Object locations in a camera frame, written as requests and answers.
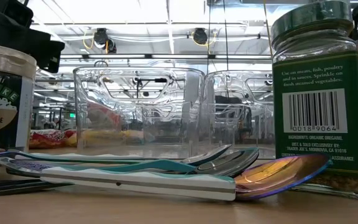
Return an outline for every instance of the ceiling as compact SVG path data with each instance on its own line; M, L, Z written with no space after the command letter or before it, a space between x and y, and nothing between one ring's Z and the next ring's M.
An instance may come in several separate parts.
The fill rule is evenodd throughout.
M266 11L264 0L30 0L27 6L34 12L31 28L64 42L63 55L104 54L91 43L97 28L107 28L117 54L167 54L167 58L158 60L106 59L109 66L188 67L209 73L229 69L271 70L267 24L271 27L284 13L311 1L316 0L265 0ZM193 41L196 28L205 29L209 45ZM252 58L229 63L225 58L208 63L206 58L169 59L169 55L179 54ZM93 66L98 60L62 56L58 74L39 70L37 79L70 80L74 68ZM36 89L36 96L45 102L66 103L73 99L73 82L37 82Z

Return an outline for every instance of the transparent storage bin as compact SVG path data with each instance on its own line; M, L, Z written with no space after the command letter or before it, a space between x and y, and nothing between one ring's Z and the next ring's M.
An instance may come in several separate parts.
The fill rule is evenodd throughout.
M207 74L201 107L200 139L210 147L259 147L260 157L275 157L271 72Z
M186 158L199 154L204 73L187 68L74 70L82 154Z

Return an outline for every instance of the metal lid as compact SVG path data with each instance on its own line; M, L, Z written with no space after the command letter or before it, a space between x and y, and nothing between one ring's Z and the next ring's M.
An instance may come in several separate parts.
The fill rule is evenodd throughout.
M350 6L342 1L323 1L298 7L277 19L272 26L272 45L283 34L294 30L302 32L319 29L313 25L332 24L333 28L344 26L349 32L353 28Z
M36 69L37 62L30 55L0 46L0 72L34 79Z

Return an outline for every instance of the glass jar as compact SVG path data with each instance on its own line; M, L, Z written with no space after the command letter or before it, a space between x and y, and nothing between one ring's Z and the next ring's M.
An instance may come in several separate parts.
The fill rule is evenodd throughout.
M342 1L296 8L272 26L276 157L325 153L297 190L358 198L358 51Z

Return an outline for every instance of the jar label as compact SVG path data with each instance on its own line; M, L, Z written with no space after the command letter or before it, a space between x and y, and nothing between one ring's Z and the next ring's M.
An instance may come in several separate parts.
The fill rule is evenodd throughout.
M0 72L0 148L27 146L33 86L28 78Z
M276 157L325 153L327 171L358 174L358 54L275 63L273 83Z

